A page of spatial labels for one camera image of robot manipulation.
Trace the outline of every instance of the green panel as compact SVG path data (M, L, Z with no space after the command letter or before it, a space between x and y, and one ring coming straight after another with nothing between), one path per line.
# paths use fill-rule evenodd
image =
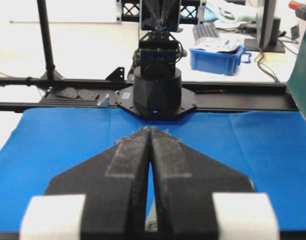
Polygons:
M306 117L306 33L297 57L294 71L287 85L299 109Z

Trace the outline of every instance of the white table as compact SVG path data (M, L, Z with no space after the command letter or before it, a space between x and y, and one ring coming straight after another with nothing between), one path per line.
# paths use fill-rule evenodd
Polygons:
M182 33L174 34L188 51L193 47L192 25L181 26ZM132 56L138 46L137 23L123 24L51 24L53 57L56 69L66 78L105 79L116 67L129 70ZM224 38L244 38L244 35L224 33ZM268 64L281 82L286 82L294 67L296 57L267 54ZM235 76L192 71L190 55L177 67L183 81L211 82L265 82L273 80L262 73L256 64L242 63ZM39 24L0 24L0 71L16 77L40 77L45 72L45 62ZM0 87L0 102L31 102L40 99L36 87ZM0 149L15 129L21 114L0 112Z

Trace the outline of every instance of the blue storage box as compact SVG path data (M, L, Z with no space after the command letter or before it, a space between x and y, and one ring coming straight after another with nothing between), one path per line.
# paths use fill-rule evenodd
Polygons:
M191 52L192 70L225 75L235 74L237 67L241 64L243 54L251 56L250 53L246 52L244 45L240 45L236 53L209 52L194 48L189 50Z

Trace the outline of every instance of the blue cloth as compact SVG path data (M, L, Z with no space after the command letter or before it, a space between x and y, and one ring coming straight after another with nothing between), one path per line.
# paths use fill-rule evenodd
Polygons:
M168 130L246 174L258 192L269 194L281 230L306 230L306 122L300 112L191 113L155 122L122 109L35 108L24 112L0 151L0 232L19 230L30 198L43 194L53 176L144 126ZM148 206L152 186L150 176Z
M205 14L204 14L204 21L205 22L212 22L214 20L217 20L218 17L211 11L210 9L206 8L205 9Z

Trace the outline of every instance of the red object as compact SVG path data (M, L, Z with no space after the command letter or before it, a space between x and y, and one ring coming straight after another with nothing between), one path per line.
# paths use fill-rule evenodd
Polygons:
M296 16L306 20L306 5L296 1L291 1L289 7L296 11Z
M289 3L289 7L293 10L296 10L297 8L299 8L302 4L296 1L291 1Z

